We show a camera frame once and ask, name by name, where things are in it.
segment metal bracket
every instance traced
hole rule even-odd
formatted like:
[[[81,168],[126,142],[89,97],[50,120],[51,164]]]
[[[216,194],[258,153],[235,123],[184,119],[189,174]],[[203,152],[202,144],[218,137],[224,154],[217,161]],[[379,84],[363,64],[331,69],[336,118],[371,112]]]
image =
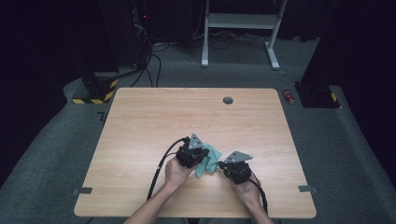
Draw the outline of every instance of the metal bracket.
[[[72,195],[91,194],[92,188],[73,189]]]
[[[253,159],[252,156],[245,154],[240,151],[234,151],[230,156],[228,156],[224,161],[228,163],[237,163],[240,161],[248,161]]]
[[[318,193],[318,189],[315,187],[311,187],[309,185],[305,185],[305,186],[299,186],[298,189],[300,190],[300,192],[311,192],[311,194],[316,194]]]
[[[191,135],[191,140],[189,143],[189,149],[196,149],[196,148],[201,148],[204,146],[204,143],[199,139],[199,137],[193,133]]]

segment human arm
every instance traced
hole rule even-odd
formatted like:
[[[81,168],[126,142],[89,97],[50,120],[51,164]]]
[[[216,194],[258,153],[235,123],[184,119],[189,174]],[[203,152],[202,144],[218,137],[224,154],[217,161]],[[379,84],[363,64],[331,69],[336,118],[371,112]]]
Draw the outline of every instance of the human arm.
[[[139,209],[137,209],[124,224],[154,223],[157,216],[172,195],[186,183],[190,173],[195,169],[180,166],[176,158],[168,161],[165,167],[165,183]]]
[[[251,176],[250,179],[255,183],[258,182],[256,181],[255,176]],[[247,181],[238,185],[232,183],[232,185],[239,200],[247,208],[257,224],[274,224],[271,218],[269,218],[265,213],[264,208],[260,203],[260,192],[253,183]]]

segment white shelf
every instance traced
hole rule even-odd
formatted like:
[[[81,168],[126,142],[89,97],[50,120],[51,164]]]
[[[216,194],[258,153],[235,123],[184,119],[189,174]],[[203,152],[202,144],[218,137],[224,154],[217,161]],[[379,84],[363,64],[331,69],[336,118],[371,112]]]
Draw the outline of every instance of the white shelf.
[[[276,15],[210,13],[208,27],[274,29]]]

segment yellow and black hazard tape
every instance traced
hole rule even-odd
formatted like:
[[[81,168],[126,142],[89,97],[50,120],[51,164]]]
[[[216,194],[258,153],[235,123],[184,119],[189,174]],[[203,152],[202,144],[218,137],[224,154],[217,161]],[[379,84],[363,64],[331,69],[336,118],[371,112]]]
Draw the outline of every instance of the yellow and black hazard tape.
[[[96,105],[100,105],[100,104],[106,104],[110,101],[111,97],[114,94],[114,90],[116,89],[117,83],[119,83],[118,79],[113,80],[110,85],[109,88],[106,90],[106,92],[104,92],[106,95],[102,98],[73,98],[73,103],[77,104],[77,105],[84,105],[84,104],[96,104]]]

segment dark curtain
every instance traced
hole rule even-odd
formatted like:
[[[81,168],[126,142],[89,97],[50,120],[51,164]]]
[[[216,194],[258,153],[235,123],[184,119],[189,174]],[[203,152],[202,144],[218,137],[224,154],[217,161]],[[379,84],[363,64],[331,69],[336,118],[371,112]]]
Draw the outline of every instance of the dark curtain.
[[[0,186],[81,77],[57,13],[57,1],[0,4]]]
[[[192,13],[198,10],[196,17],[199,20],[201,3],[193,8],[192,0],[151,0],[149,9],[149,18],[156,38],[177,41],[187,46],[192,44],[194,32]]]
[[[289,0],[279,28],[278,38],[302,41],[323,35],[338,0]]]
[[[338,85],[396,186],[396,10],[392,0],[340,0],[302,83]]]

